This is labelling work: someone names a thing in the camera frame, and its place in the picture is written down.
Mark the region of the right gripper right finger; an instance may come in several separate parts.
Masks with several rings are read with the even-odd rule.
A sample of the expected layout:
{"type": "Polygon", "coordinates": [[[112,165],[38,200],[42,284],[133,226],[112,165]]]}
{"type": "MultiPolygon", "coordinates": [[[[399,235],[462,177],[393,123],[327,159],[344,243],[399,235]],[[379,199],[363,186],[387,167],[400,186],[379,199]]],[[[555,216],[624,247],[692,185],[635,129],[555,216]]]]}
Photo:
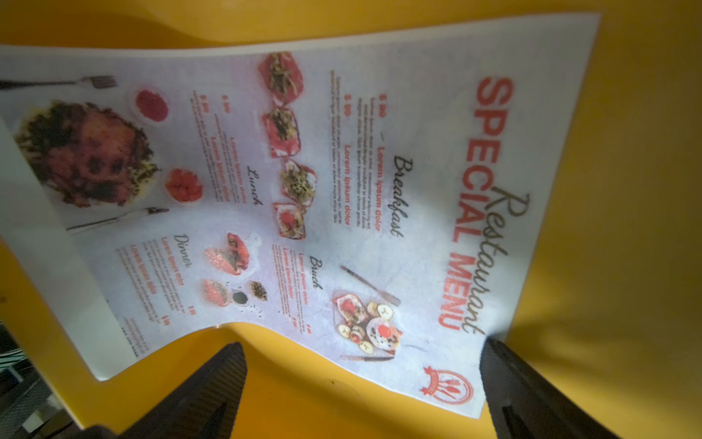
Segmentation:
{"type": "Polygon", "coordinates": [[[499,439],[618,437],[498,339],[486,340],[480,373],[499,439]]]}

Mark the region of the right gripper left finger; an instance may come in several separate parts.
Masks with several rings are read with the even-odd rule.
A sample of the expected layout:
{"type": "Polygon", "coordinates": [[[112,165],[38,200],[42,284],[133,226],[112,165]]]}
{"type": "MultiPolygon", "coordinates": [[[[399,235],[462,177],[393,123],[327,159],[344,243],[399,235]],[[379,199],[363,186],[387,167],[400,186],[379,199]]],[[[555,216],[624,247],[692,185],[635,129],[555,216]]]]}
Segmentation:
{"type": "Polygon", "coordinates": [[[229,439],[247,373],[243,346],[231,343],[120,435],[94,425],[73,436],[84,439],[229,439]]]}

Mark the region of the special menu paper sheet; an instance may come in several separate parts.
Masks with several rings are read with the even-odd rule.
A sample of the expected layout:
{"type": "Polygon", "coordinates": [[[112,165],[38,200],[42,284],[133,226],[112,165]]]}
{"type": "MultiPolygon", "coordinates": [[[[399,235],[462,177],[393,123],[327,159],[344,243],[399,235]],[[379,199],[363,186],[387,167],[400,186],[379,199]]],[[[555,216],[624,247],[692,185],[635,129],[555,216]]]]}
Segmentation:
{"type": "Polygon", "coordinates": [[[5,46],[2,239],[99,380],[246,322],[478,418],[599,23],[5,46]]]}

